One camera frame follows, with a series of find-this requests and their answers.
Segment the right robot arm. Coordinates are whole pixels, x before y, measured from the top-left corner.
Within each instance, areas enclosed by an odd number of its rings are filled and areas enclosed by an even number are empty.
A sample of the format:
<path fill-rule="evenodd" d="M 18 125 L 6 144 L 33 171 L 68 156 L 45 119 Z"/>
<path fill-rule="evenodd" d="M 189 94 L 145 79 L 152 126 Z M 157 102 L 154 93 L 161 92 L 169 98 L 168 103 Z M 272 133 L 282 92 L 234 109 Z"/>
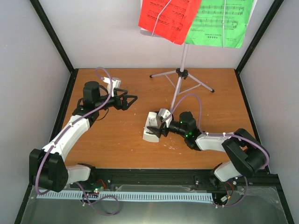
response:
<path fill-rule="evenodd" d="M 232 133 L 204 133 L 200 131 L 191 112 L 182 112 L 178 121 L 173 120 L 167 109 L 149 112 L 143 139 L 156 143 L 161 136 L 166 137 L 169 133 L 183 137 L 191 150 L 227 154 L 228 162 L 217 165 L 209 175 L 208 180 L 214 189 L 219 189 L 223 183 L 235 177 L 252 177 L 269 164 L 268 151 L 243 128 Z"/>

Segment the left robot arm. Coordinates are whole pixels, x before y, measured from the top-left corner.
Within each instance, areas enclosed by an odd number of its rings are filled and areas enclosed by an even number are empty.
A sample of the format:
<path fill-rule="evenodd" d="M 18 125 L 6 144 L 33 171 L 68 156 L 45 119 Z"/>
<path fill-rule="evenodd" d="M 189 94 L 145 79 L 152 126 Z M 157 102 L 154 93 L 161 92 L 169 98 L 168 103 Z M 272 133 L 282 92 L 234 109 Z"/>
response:
<path fill-rule="evenodd" d="M 87 188 L 96 185 L 95 167 L 79 163 L 67 167 L 65 160 L 79 138 L 88 131 L 98 119 L 100 110 L 114 107 L 127 110 L 137 99 L 129 95 L 127 90 L 120 89 L 120 80 L 105 78 L 107 87 L 96 81 L 85 83 L 83 97 L 78 100 L 77 108 L 66 126 L 42 149 L 33 149 L 29 155 L 29 182 L 35 186 L 36 192 L 43 195 L 39 188 L 46 192 L 62 191 L 66 185 L 81 182 Z"/>

